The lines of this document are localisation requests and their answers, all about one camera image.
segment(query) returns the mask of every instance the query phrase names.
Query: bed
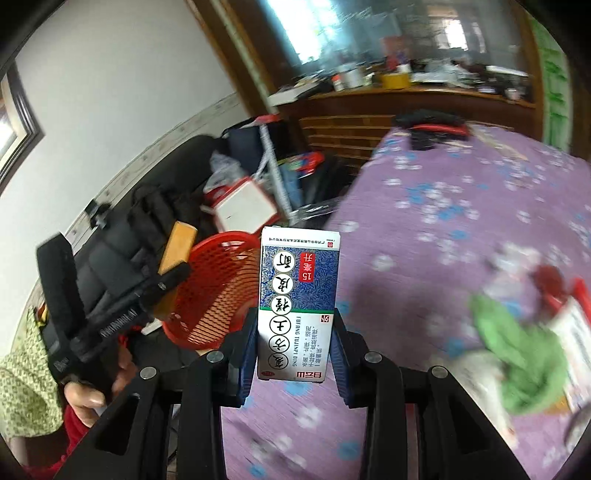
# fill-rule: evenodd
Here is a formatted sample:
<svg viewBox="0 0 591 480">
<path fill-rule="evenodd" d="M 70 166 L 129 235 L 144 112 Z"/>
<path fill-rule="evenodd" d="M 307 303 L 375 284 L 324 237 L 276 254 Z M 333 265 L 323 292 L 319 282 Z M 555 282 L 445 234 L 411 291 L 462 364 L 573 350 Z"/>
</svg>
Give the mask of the bed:
<svg viewBox="0 0 591 480">
<path fill-rule="evenodd" d="M 405 132 L 391 130 L 326 227 L 342 236 L 337 307 L 347 327 L 398 365 L 426 369 L 482 347 L 467 300 L 491 279 L 487 259 L 503 242 L 534 247 L 567 279 L 591 284 L 587 164 L 476 128 L 479 138 L 430 151 L 410 151 Z M 509 302 L 522 319 L 537 305 L 529 282 Z M 567 459 L 569 421 L 513 418 L 514 453 L 532 479 L 550 480 Z M 224 409 L 223 428 L 230 480 L 359 475 L 365 412 L 343 404 L 330 365 L 323 384 L 255 380 L 244 407 Z"/>
</svg>

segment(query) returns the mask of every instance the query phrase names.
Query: green cloth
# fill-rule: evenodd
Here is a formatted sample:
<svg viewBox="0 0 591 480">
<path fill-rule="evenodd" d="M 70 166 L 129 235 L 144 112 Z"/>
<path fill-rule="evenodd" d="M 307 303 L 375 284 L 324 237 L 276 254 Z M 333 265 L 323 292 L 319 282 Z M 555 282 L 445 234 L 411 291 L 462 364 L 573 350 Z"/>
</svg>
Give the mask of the green cloth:
<svg viewBox="0 0 591 480">
<path fill-rule="evenodd" d="M 32 307 L 25 312 L 27 335 L 0 359 L 0 417 L 8 437 L 36 437 L 55 432 L 63 422 L 56 381 Z"/>
<path fill-rule="evenodd" d="M 505 363 L 502 403 L 511 414 L 546 410 L 562 395 L 568 363 L 556 334 L 539 325 L 521 326 L 505 306 L 483 295 L 470 300 L 486 347 Z"/>
</svg>

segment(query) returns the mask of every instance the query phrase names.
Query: bottle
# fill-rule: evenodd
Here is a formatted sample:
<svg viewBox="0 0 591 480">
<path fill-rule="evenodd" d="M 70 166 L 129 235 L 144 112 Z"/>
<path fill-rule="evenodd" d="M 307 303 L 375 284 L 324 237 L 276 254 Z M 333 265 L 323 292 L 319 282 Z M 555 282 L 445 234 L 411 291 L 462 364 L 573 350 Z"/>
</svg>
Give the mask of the bottle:
<svg viewBox="0 0 591 480">
<path fill-rule="evenodd" d="M 332 77 L 332 81 L 333 86 L 335 87 L 335 92 L 340 92 L 345 89 L 345 84 L 338 73 Z"/>
</svg>

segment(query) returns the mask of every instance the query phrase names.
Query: person's hand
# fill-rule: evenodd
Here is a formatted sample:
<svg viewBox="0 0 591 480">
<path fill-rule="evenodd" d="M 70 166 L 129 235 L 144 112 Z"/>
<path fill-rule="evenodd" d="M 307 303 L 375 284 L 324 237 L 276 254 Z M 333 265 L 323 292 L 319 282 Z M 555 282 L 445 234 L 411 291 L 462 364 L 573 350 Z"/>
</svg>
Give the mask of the person's hand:
<svg viewBox="0 0 591 480">
<path fill-rule="evenodd" d="M 129 350 L 124 346 L 120 346 L 119 372 L 111 388 L 114 397 L 131 382 L 137 370 L 137 367 L 132 362 Z M 98 390 L 77 382 L 69 382 L 64 387 L 64 395 L 80 421 L 87 427 L 92 427 L 99 418 L 95 408 L 105 406 L 105 396 Z"/>
</svg>

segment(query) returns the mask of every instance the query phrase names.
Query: black backpack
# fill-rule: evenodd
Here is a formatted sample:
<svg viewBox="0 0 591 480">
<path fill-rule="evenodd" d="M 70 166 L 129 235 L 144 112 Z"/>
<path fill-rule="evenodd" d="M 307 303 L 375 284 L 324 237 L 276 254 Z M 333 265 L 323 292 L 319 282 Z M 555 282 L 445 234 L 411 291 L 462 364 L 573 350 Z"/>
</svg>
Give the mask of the black backpack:
<svg viewBox="0 0 591 480">
<path fill-rule="evenodd" d="M 199 204 L 188 193 L 140 185 L 132 193 L 127 221 L 140 243 L 160 258 L 177 220 L 197 228 L 197 242 L 215 233 L 213 223 L 201 212 Z"/>
</svg>

